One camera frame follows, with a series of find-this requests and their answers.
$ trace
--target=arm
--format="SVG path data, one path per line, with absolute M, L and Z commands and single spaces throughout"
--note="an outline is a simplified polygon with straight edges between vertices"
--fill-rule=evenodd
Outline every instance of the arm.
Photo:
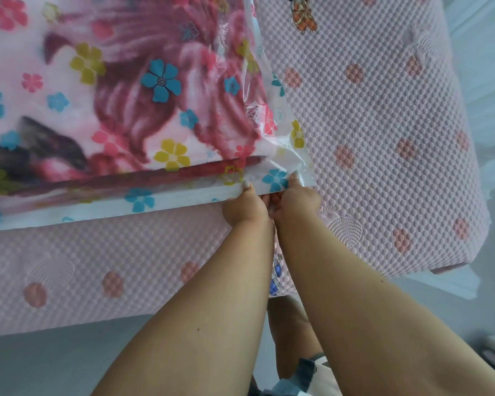
M 275 223 L 284 259 L 345 395 L 494 395 L 495 371 L 426 308 L 347 249 L 297 179 Z
M 93 396 L 246 394 L 270 287 L 274 226 L 253 187 L 224 204 L 232 225 L 187 285 L 147 322 Z

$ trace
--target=leg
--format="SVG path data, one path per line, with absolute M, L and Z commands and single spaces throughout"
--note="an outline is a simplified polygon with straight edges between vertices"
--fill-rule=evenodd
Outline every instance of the leg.
M 303 307 L 293 297 L 269 299 L 268 320 L 280 379 L 292 376 L 300 358 L 310 359 L 323 352 Z

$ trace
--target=pink mattress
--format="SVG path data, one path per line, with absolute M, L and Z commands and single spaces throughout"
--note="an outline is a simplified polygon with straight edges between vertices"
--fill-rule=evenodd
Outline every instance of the pink mattress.
M 388 277 L 471 262 L 489 214 L 441 0 L 255 1 L 330 230 Z M 227 231 L 218 203 L 1 231 L 0 335 L 154 313 Z

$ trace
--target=cartoon girl print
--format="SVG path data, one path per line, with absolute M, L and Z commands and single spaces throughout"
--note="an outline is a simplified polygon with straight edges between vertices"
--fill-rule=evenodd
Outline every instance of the cartoon girl print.
M 301 34 L 304 34 L 306 29 L 312 32 L 317 31 L 317 23 L 310 9 L 308 0 L 288 0 L 291 2 L 291 16 L 293 23 Z
M 282 288 L 282 283 L 279 281 L 279 278 L 282 275 L 282 254 L 274 254 L 273 256 L 273 270 L 271 272 L 271 283 L 270 283 L 270 295 L 275 296 L 279 289 Z

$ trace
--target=clear plastic bag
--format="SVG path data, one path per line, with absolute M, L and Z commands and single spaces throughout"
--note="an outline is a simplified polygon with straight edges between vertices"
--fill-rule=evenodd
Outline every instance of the clear plastic bag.
M 0 0 L 0 230 L 314 185 L 252 3 Z

